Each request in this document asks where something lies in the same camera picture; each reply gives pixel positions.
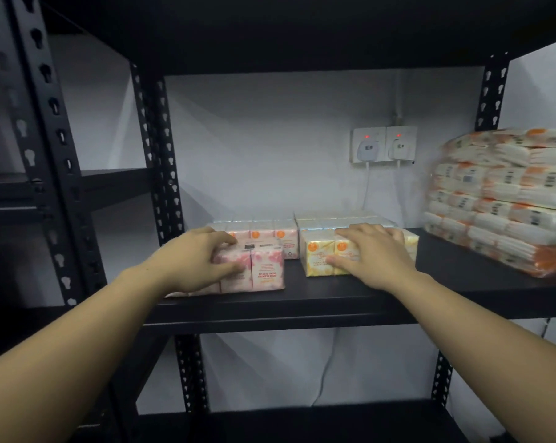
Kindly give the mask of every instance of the person's left hand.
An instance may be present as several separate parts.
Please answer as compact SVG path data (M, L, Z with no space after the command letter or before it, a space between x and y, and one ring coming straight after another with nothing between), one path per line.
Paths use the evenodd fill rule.
M156 278L165 295L194 292L245 269L239 263L212 264L217 247L236 243L224 231L214 231L212 227L194 229L169 241L138 267Z

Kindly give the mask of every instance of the power outlet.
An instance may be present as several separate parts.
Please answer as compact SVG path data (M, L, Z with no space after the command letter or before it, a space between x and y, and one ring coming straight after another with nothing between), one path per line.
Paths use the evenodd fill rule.
M417 143L416 126L387 127L385 148L391 160L415 160Z
M363 127L354 129L350 141L350 162L380 161L385 152L386 127Z

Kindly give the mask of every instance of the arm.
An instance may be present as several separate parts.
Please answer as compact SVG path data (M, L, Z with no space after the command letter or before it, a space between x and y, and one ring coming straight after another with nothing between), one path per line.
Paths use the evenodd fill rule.
M416 271L400 230L362 224L338 232L361 258L330 264L394 295L518 441L556 443L556 345Z
M148 313L170 292L192 292L243 270L211 264L210 227L173 239L139 266L0 357L0 443L65 441L94 404Z

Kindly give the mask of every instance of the pink tissue pack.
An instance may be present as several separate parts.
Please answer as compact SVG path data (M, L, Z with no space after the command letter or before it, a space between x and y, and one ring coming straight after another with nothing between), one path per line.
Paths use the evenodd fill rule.
M284 289L284 253L280 240L245 240L217 251L215 263L238 262L245 271L221 280L221 293Z

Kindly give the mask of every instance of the person's right hand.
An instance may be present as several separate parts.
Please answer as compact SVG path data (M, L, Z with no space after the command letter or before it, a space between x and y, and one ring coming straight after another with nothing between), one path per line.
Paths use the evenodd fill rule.
M347 270L371 288L394 292L402 282L419 273L405 250L405 239L399 229L354 224L335 232L358 246L360 261L329 255L326 262Z

